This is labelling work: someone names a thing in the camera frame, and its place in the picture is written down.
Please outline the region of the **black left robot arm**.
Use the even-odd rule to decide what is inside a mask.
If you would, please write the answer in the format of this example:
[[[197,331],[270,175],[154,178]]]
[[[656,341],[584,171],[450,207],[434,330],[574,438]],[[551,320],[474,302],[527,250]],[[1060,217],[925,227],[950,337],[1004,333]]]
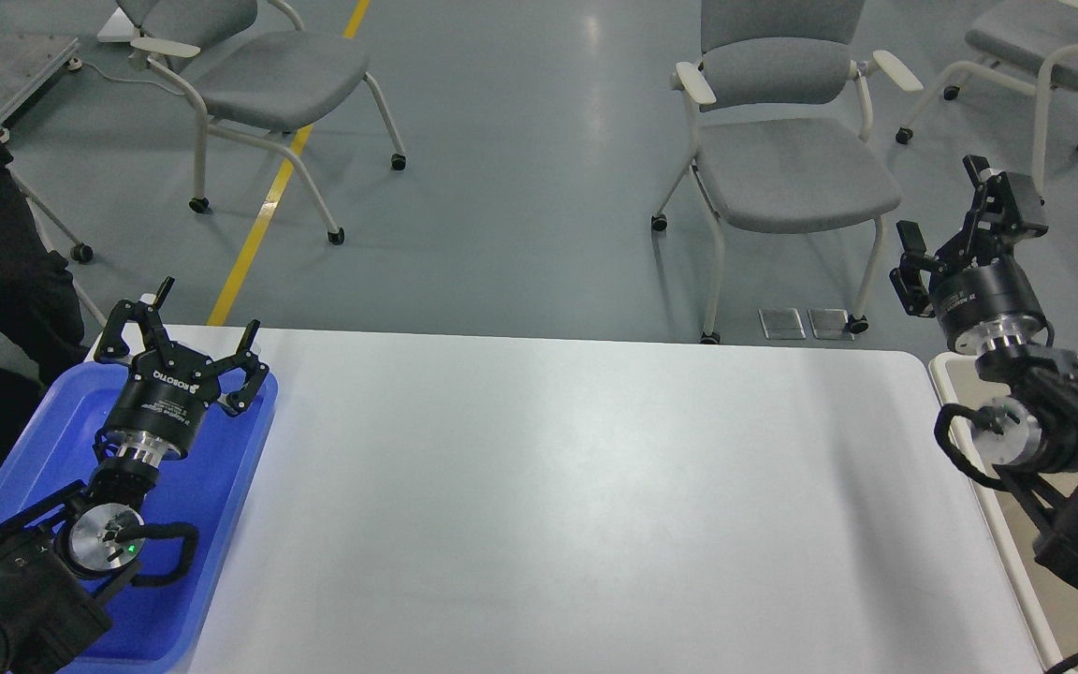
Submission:
[[[151,671],[204,614],[275,379],[257,320],[225,357],[168,336],[172,286],[115,304],[93,363],[57,381],[0,470],[0,673],[108,647]]]

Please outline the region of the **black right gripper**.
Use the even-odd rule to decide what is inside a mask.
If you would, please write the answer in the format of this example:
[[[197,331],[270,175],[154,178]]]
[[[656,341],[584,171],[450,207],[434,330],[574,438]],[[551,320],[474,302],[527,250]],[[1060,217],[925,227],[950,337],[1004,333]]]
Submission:
[[[1047,234],[1049,225],[1029,174],[993,169],[989,159],[975,154],[962,163],[975,187],[962,226],[962,260],[958,247],[928,255],[920,223],[901,219],[896,230],[902,255],[889,278],[907,315],[935,316],[946,350],[976,357],[996,338],[1029,343],[1047,329],[1029,278],[1012,252],[1017,243]],[[931,274],[931,294],[924,272]]]

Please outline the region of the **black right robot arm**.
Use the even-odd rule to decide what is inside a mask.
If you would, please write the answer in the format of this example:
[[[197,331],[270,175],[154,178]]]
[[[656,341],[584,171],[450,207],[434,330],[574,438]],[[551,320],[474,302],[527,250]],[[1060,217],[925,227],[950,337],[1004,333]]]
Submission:
[[[899,222],[890,281],[908,315],[936,319],[946,349],[1007,388],[980,408],[942,405],[937,443],[962,474],[1021,504],[1036,563],[1078,590],[1078,355],[1036,341],[1053,328],[1013,255],[1047,234],[1042,200],[1024,171],[962,163],[975,197],[960,230],[928,255],[920,226]]]

